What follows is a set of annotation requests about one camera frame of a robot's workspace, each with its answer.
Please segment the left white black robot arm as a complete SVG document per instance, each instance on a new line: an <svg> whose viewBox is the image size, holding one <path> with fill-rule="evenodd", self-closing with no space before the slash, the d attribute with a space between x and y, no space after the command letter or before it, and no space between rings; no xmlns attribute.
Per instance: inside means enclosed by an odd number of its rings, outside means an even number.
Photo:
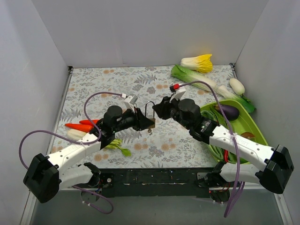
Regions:
<svg viewBox="0 0 300 225"><path fill-rule="evenodd" d="M73 185L96 187L100 181L100 170L95 165L85 163L78 167L73 166L109 145L115 139L116 132L128 128L142 131L154 124L139 108L127 109L124 112L119 106L110 106L103 118L97 122L97 126L77 144L71 144L46 156L37 154L30 163L23 183L40 203L48 202L59 190Z"/></svg>

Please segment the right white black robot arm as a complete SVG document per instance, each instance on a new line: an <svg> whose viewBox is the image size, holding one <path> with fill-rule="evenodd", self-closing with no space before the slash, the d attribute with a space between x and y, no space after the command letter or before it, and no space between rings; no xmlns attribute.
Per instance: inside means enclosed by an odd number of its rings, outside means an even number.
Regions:
<svg viewBox="0 0 300 225"><path fill-rule="evenodd" d="M278 145L273 148L231 134L227 127L203 116L200 107L188 98L176 100L164 97L161 103L152 108L159 118L172 118L184 126L194 139L220 147L249 162L248 165L240 166L219 163L212 174L215 185L223 186L232 182L238 174L238 181L261 184L276 194L284 192L294 170L286 147Z"/></svg>

